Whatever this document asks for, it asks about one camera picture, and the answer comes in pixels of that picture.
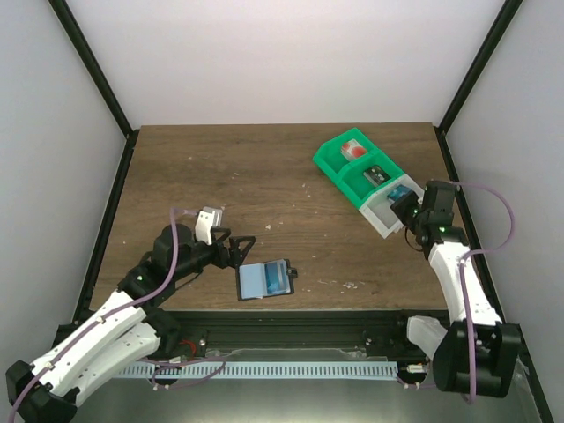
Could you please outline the black card holder wallet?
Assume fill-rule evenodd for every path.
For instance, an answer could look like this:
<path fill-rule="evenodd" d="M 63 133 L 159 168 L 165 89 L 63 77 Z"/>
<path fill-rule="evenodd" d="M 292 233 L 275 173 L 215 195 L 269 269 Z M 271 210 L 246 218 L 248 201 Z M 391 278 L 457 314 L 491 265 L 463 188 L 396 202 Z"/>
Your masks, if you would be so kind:
<path fill-rule="evenodd" d="M 239 301 L 259 300 L 294 293 L 294 280 L 298 278 L 297 269 L 287 259 L 287 274 L 290 279 L 290 292 L 279 295 L 268 295 L 265 286 L 265 263 L 244 264 L 236 270 L 236 287 Z"/>

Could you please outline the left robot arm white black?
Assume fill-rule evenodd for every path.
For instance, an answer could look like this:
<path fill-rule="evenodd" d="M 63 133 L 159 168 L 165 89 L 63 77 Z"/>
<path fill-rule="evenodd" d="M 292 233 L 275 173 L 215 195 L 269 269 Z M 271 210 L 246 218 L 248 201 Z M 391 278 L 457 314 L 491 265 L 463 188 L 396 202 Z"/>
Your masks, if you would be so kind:
<path fill-rule="evenodd" d="M 33 362 L 9 367 L 8 420 L 69 422 L 95 390 L 132 363 L 173 354 L 180 325 L 161 304 L 175 293 L 176 282 L 208 265 L 240 267 L 255 242 L 218 226 L 206 238 L 182 224 L 166 226 L 94 314 Z"/>

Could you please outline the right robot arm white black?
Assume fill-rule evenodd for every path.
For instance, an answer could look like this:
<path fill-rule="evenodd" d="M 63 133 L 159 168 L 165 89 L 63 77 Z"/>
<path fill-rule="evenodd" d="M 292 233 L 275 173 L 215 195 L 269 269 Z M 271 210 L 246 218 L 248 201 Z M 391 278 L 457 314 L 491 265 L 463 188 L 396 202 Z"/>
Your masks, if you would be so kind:
<path fill-rule="evenodd" d="M 486 297 L 465 231 L 454 226 L 456 182 L 430 181 L 422 195 L 404 186 L 389 195 L 390 209 L 411 232 L 440 282 L 450 326 L 429 316 L 412 316 L 394 329 L 391 343 L 403 355 L 420 349 L 430 360 L 434 383 L 473 403 L 478 396 L 508 394 L 522 346 L 518 327 L 505 323 Z"/>

